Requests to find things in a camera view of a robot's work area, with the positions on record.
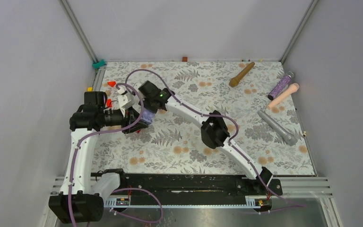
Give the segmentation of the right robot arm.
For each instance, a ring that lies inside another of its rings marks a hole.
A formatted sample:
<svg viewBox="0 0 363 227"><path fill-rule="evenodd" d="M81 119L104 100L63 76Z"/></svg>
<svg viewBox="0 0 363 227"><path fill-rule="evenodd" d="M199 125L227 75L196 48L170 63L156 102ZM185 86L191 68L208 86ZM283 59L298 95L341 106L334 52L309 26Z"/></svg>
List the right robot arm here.
<svg viewBox="0 0 363 227"><path fill-rule="evenodd" d="M218 111L204 113L176 97L167 87L159 89L150 81L140 85L138 91L144 97L146 107L172 112L199 127L202 142L208 148L217 149L233 160L243 170L246 177L253 180L252 188L256 194L263 195L270 190L273 174L243 152L233 140L236 135L230 135L224 121L226 118L236 124L233 119L221 115Z"/></svg>

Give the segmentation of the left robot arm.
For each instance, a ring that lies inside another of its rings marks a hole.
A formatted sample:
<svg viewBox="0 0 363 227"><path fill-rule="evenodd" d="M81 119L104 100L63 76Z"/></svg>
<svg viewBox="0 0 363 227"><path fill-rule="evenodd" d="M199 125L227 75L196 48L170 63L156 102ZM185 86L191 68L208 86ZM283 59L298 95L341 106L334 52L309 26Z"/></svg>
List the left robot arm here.
<svg viewBox="0 0 363 227"><path fill-rule="evenodd" d="M107 94L88 91L84 93L84 103L71 116L71 152L65 179L58 195L50 196L48 202L62 223L74 225L99 221L111 193L126 192L128 182L116 172L104 173L96 184L91 185L91 165L98 133L103 127L120 125L126 131L139 122L139 118L131 118L134 95L134 92L121 91L119 109L106 110Z"/></svg>

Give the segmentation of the purple glitter tube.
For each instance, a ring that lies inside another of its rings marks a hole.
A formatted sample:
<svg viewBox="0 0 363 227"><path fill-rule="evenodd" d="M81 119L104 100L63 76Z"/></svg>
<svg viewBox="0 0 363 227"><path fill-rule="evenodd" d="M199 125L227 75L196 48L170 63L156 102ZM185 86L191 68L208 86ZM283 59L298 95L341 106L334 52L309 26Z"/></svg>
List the purple glitter tube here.
<svg viewBox="0 0 363 227"><path fill-rule="evenodd" d="M279 80L279 82L274 86L274 88L269 92L268 99L274 100L280 92L289 84L290 80L294 78L294 73L292 71L288 71L285 75Z"/></svg>

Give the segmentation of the red triangular block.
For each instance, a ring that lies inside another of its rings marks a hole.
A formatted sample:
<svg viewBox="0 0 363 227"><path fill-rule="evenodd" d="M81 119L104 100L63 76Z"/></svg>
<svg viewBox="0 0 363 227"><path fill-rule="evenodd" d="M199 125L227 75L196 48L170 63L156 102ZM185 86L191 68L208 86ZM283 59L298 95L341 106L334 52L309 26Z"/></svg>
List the red triangular block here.
<svg viewBox="0 0 363 227"><path fill-rule="evenodd" d="M110 86L110 87L114 87L114 86L116 86L116 84L117 84L116 81L108 81L107 82L107 85Z"/></svg>

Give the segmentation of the teal arch block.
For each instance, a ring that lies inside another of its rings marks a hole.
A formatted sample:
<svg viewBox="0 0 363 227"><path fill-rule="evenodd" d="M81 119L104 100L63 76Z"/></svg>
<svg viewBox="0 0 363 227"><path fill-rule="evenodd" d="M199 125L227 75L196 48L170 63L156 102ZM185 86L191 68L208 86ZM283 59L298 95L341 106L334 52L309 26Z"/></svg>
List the teal arch block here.
<svg viewBox="0 0 363 227"><path fill-rule="evenodd" d="M92 67L93 67L95 70L97 70L97 69L99 69L100 67L102 67L102 66L104 66L104 65L106 65L106 62L105 62L105 60L104 60L104 59L102 59L102 60L100 60L100 61L98 61L98 62L96 62L96 63L93 63L93 64L92 64Z"/></svg>

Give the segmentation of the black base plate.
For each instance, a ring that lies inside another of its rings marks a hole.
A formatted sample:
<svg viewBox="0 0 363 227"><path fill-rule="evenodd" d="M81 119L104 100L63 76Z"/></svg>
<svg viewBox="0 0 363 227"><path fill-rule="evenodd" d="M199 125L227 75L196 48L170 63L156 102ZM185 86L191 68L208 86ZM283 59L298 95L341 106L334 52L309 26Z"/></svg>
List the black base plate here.
<svg viewBox="0 0 363 227"><path fill-rule="evenodd" d="M122 174L122 195L132 205L243 205L246 196L266 199L259 180L243 175Z"/></svg>

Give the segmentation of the brown wooden stick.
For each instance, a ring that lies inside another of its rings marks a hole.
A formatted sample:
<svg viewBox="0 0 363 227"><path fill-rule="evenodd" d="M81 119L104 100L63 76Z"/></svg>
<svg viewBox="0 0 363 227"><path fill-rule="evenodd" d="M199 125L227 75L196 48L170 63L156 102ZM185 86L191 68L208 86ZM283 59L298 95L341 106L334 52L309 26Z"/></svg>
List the brown wooden stick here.
<svg viewBox="0 0 363 227"><path fill-rule="evenodd" d="M255 66L255 62L250 62L237 76L233 77L229 81L230 87L236 87L240 81L249 73L249 71Z"/></svg>

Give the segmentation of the grey metal cylinder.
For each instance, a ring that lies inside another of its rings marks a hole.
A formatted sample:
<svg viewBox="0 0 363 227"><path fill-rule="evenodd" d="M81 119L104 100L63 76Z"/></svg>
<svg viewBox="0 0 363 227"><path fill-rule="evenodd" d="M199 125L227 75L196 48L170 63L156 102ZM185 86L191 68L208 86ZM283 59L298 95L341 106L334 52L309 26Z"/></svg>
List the grey metal cylinder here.
<svg viewBox="0 0 363 227"><path fill-rule="evenodd" d="M273 118L271 118L268 114L266 114L262 110L258 110L257 114L259 117L264 120L279 136L283 138L283 140L290 146L294 146L298 139L288 132L285 128L283 128L279 123L277 123Z"/></svg>

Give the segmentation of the floral patterned mat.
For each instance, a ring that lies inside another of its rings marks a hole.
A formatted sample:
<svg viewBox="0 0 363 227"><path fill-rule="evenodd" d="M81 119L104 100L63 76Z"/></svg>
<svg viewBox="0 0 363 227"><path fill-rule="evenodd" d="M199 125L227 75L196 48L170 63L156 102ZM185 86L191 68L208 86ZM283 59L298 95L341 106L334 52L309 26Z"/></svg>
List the floral patterned mat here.
<svg viewBox="0 0 363 227"><path fill-rule="evenodd" d="M291 98L267 109L268 93L284 75L279 62L257 62L236 87L229 81L244 62L110 62L101 90L117 107L115 88L108 81L151 81L168 85L179 99L202 112L219 111L233 119L225 123L235 142L257 163L275 175L315 175L303 131ZM264 111L298 142L288 145L257 114ZM92 171L122 168L127 173L242 174L242 169L217 149L205 146L200 129L181 116L159 110L153 123L136 133L101 134L95 147Z"/></svg>

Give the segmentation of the pink flesh-coloured stick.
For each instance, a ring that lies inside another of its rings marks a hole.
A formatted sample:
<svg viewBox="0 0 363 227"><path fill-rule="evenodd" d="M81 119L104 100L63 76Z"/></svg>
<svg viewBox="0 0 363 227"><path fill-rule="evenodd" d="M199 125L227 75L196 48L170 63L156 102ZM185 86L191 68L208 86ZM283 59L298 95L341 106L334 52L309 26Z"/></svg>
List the pink flesh-coloured stick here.
<svg viewBox="0 0 363 227"><path fill-rule="evenodd" d="M267 109L272 109L276 105L280 104L283 100L285 100L286 98L288 98L291 94L297 92L297 90L299 89L299 87L300 86L299 86L298 83L293 83L293 84L289 85L289 87L284 92L282 92L279 96L277 96L276 98L274 98L267 105Z"/></svg>

